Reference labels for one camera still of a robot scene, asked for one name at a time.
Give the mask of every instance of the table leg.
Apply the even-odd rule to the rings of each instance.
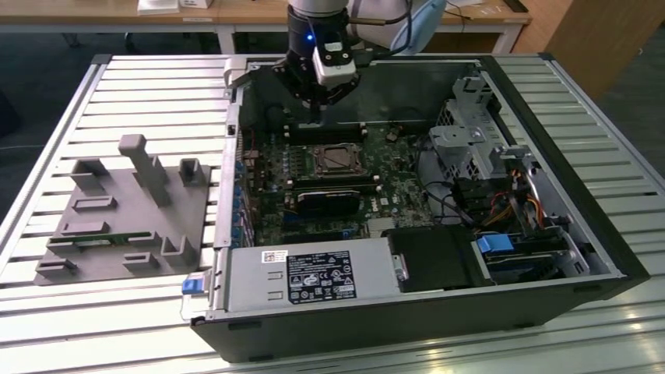
[[[518,38],[520,37],[520,31],[523,26],[524,25],[522,23],[506,25],[506,29],[502,32],[502,36],[498,39],[498,43],[495,44],[495,49],[492,53],[502,53],[502,54],[511,53],[512,47],[516,45]]]
[[[63,39],[71,48],[79,48],[82,43],[79,43],[79,34],[63,33]]]
[[[236,44],[234,42],[235,27],[231,25],[220,25],[216,27],[218,39],[220,40],[220,50],[223,55],[234,55],[236,53]]]

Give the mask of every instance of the blue latch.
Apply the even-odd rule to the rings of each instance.
[[[511,238],[507,234],[486,235],[483,238],[476,240],[476,243],[479,244],[482,253],[511,252],[515,250]]]
[[[198,295],[204,293],[204,276],[203,274],[191,275],[183,281],[183,294]]]

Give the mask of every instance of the sticker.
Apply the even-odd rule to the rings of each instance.
[[[98,247],[99,245],[114,245],[114,243],[111,243],[111,241],[108,241],[106,239],[88,240],[87,242],[78,242],[76,243],[78,247]]]
[[[212,22],[212,18],[183,18],[183,22]]]
[[[262,263],[284,263],[288,255],[290,251],[263,251]]]
[[[348,251],[288,256],[287,274],[291,304],[356,298],[352,257]]]

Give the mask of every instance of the white box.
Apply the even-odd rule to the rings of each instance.
[[[207,9],[214,0],[180,0],[183,8],[203,8]]]
[[[136,12],[140,16],[179,13],[178,0],[139,0]]]

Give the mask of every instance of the circuit board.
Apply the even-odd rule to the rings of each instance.
[[[262,157],[256,161],[258,168],[262,163],[263,169],[256,173],[258,179],[251,188],[252,201],[259,210],[255,216],[256,245],[282,245],[291,236],[334,232],[342,232],[344,239],[375,237],[378,233],[371,231],[368,221],[378,218],[392,219],[396,228],[434,224],[430,204],[423,198],[414,172],[415,136],[387,137],[392,136],[391,129],[388,124],[370,125],[363,143],[294,146],[279,137],[267,139],[259,147]],[[331,168],[331,178],[336,176],[334,172],[344,168],[358,175],[378,175],[379,191],[362,193],[360,208],[354,214],[302,218],[286,206],[291,195],[290,180],[295,175],[302,179],[323,178],[318,176],[323,172],[318,155],[327,151],[339,155],[342,149],[344,154],[352,152],[355,164],[347,164],[350,158],[344,161],[340,161],[342,158],[327,158],[324,161],[338,167]]]

